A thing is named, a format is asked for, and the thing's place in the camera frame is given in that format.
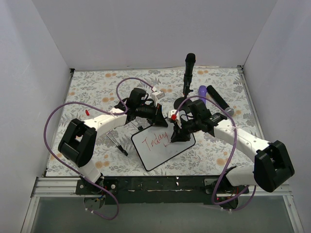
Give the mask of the small black-framed whiteboard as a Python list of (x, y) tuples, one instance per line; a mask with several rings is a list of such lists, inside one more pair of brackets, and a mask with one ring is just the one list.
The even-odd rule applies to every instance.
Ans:
[(196, 143), (194, 135), (190, 141), (170, 142), (174, 124), (167, 121), (168, 127), (148, 126), (140, 132), (132, 135), (131, 140), (134, 148), (146, 171), (151, 171), (161, 164), (169, 161)]

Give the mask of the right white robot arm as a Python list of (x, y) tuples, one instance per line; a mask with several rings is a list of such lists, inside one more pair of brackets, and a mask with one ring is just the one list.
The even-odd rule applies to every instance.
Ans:
[(295, 173), (286, 146), (269, 142), (238, 129), (231, 119), (221, 113), (212, 114), (202, 100), (188, 105), (189, 120), (181, 118), (178, 110), (168, 112), (168, 120), (174, 124), (171, 142), (187, 142), (192, 133), (202, 131), (231, 144), (254, 163), (250, 167), (225, 169), (220, 188), (233, 192), (237, 186), (257, 185), (266, 192), (273, 192)]

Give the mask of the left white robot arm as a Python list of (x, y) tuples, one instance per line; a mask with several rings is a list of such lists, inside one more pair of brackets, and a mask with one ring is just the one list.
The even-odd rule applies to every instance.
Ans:
[(144, 118), (156, 127), (168, 127), (162, 113), (162, 105), (158, 100), (164, 97), (161, 91), (148, 95), (145, 90), (134, 88), (128, 98), (123, 99), (107, 114), (81, 121), (73, 119), (58, 146), (58, 151), (70, 160), (83, 179), (87, 179), (86, 187), (92, 194), (103, 190), (102, 173), (92, 160), (95, 142), (98, 137), (109, 131), (128, 124), (137, 117)]

